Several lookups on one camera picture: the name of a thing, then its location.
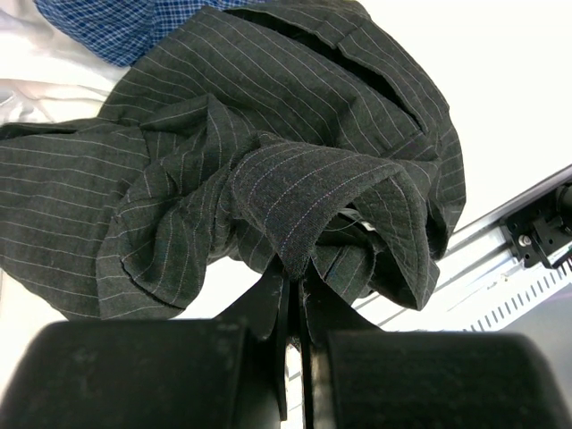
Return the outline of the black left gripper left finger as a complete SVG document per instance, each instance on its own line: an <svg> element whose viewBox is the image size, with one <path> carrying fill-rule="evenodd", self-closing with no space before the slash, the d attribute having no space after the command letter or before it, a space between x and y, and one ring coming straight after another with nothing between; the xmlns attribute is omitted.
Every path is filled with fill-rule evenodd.
<svg viewBox="0 0 572 429"><path fill-rule="evenodd" d="M212 340L214 420L283 420L288 276L269 267L260 280L215 318Z"/></svg>

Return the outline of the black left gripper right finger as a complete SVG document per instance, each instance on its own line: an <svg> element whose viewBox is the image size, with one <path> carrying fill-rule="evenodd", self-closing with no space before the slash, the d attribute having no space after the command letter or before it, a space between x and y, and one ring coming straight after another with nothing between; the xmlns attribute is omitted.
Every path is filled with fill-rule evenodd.
<svg viewBox="0 0 572 429"><path fill-rule="evenodd" d="M299 302L305 427L377 427L387 335L316 279Z"/></svg>

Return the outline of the dark pinstriped shirt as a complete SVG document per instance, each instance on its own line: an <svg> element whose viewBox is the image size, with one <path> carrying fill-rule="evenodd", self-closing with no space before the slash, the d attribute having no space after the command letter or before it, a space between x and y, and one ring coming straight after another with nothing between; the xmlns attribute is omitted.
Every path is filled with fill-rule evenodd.
<svg viewBox="0 0 572 429"><path fill-rule="evenodd" d="M355 1L202 9L99 114L1 129L1 266L69 319L171 318L206 268L423 308L466 202L449 106Z"/></svg>

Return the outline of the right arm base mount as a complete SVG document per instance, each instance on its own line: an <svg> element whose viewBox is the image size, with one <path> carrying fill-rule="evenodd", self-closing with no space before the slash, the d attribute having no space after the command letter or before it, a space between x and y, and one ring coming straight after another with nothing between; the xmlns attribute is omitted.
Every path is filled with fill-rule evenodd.
<svg viewBox="0 0 572 429"><path fill-rule="evenodd" d="M571 182L560 184L500 220L511 252L524 268L560 268L571 258Z"/></svg>

